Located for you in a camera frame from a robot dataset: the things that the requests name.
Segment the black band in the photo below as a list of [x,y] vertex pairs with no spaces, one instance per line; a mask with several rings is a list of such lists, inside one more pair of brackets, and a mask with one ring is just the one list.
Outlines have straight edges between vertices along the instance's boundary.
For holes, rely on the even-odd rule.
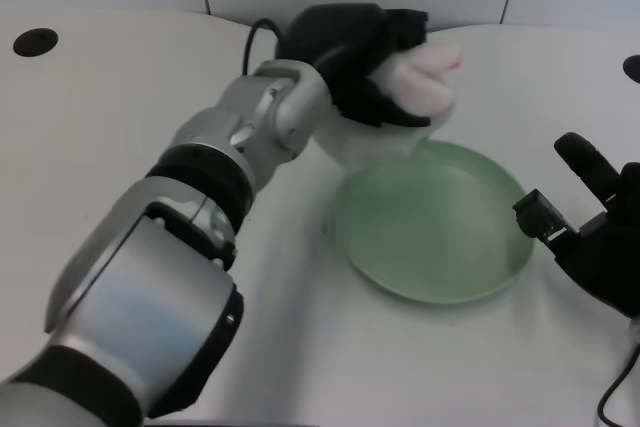
[[198,399],[211,372],[216,368],[236,335],[243,312],[244,301],[234,285],[220,320],[178,380],[151,407],[147,414],[149,418],[155,419],[184,410]]
[[53,390],[108,427],[138,427],[143,421],[140,406],[124,382],[95,360],[68,347],[49,347],[11,383]]
[[147,177],[168,177],[202,192],[218,204],[236,233],[251,207],[251,185],[238,164],[210,147],[177,147],[163,155]]

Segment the green bowl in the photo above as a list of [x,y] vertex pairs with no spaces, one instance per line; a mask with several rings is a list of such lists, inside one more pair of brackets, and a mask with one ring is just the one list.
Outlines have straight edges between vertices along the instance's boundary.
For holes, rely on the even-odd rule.
[[510,285],[533,240],[512,206],[525,192],[491,159],[425,140],[406,159],[348,177],[335,229],[349,261],[400,296],[436,304],[477,300]]

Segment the robotic arm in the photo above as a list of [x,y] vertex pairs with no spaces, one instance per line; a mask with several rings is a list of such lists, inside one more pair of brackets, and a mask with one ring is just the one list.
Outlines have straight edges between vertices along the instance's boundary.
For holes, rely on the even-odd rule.
[[195,402],[242,319],[235,235],[330,108],[313,67],[275,60],[184,124],[68,263],[0,423],[136,427]]

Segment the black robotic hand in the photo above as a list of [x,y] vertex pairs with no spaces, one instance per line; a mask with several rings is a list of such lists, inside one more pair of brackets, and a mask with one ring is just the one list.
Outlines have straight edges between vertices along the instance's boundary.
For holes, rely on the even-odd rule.
[[428,18],[426,12],[385,10],[376,4],[315,5],[292,22],[276,57],[312,65],[327,83],[333,103],[351,120],[375,127],[427,127],[429,117],[405,112],[367,76],[394,52],[425,43]]
[[555,254],[558,265],[589,294],[627,317],[640,314],[640,163],[618,174],[593,145],[568,133],[556,152],[606,208],[574,230],[534,190],[514,206],[522,231]]

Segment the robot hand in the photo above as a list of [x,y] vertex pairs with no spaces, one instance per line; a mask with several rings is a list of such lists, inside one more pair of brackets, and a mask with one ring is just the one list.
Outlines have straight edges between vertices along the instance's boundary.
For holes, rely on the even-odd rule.
[[529,237],[555,254],[558,265],[589,294],[634,318],[640,314],[640,164],[618,174],[593,145],[568,133],[555,149],[605,207],[574,230],[537,190],[514,206]]

